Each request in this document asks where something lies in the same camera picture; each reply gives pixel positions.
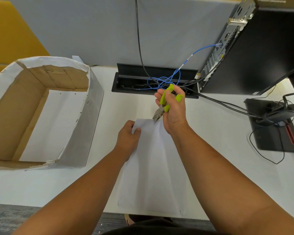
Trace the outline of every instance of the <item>open cardboard box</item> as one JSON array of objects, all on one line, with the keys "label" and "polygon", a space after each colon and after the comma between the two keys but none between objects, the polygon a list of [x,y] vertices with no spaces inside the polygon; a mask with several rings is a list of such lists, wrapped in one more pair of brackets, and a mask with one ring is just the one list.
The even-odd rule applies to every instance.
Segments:
[{"label": "open cardboard box", "polygon": [[0,72],[0,169],[86,165],[103,89],[89,66],[19,59]]}]

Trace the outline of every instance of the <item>black computer case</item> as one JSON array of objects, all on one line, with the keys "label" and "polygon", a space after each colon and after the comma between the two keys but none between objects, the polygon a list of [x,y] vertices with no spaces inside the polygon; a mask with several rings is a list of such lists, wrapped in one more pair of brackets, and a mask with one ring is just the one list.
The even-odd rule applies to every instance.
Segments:
[{"label": "black computer case", "polygon": [[294,0],[242,0],[219,42],[200,91],[263,94],[294,73]]}]

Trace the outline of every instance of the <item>gray carpet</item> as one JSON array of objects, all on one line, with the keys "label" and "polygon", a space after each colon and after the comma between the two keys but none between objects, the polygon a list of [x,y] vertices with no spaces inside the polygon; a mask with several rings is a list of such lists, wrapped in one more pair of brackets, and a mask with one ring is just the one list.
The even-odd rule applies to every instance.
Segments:
[{"label": "gray carpet", "polygon": [[[11,234],[37,210],[39,207],[0,204],[0,235]],[[172,220],[184,227],[215,231],[210,221],[183,218],[172,218]],[[123,214],[103,213],[93,234],[102,234],[124,226],[126,222]]]}]

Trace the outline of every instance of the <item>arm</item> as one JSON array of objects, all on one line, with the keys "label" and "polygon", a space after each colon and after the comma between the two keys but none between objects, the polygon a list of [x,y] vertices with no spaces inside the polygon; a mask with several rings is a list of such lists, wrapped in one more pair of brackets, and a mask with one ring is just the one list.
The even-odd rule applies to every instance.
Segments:
[{"label": "arm", "polygon": [[123,164],[136,149],[140,129],[121,129],[115,148],[98,164],[24,222],[14,234],[92,234]]},{"label": "arm", "polygon": [[[158,105],[162,94],[155,94]],[[178,103],[169,92],[165,98],[171,106],[163,115],[165,129],[215,228],[232,235],[294,234],[294,218],[188,126],[185,99]]]}]

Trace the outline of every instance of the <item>desk surface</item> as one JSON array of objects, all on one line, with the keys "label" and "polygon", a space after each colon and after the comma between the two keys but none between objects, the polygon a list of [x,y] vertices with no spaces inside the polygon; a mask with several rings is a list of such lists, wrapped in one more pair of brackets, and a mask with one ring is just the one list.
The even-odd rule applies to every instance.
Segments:
[{"label": "desk surface", "polygon": [[[27,172],[0,171],[0,204],[44,206],[113,149],[118,131],[127,120],[152,118],[157,109],[152,95],[111,92],[117,68],[93,67],[92,69],[105,93],[86,167]],[[288,80],[284,80],[278,84],[268,99],[280,100],[282,94],[290,92],[293,92],[293,88]],[[243,107],[245,98],[251,98],[251,96],[223,94],[209,96]],[[274,165],[261,158],[247,141],[251,133],[247,116],[201,98],[186,99],[186,108],[189,125],[194,131],[294,216],[294,154],[285,153],[284,161]],[[282,158],[281,152],[262,151],[262,153],[277,161]],[[105,212],[179,217],[176,214],[118,207],[120,178],[119,176],[117,179]],[[189,180],[187,205],[185,218],[208,219]]]}]

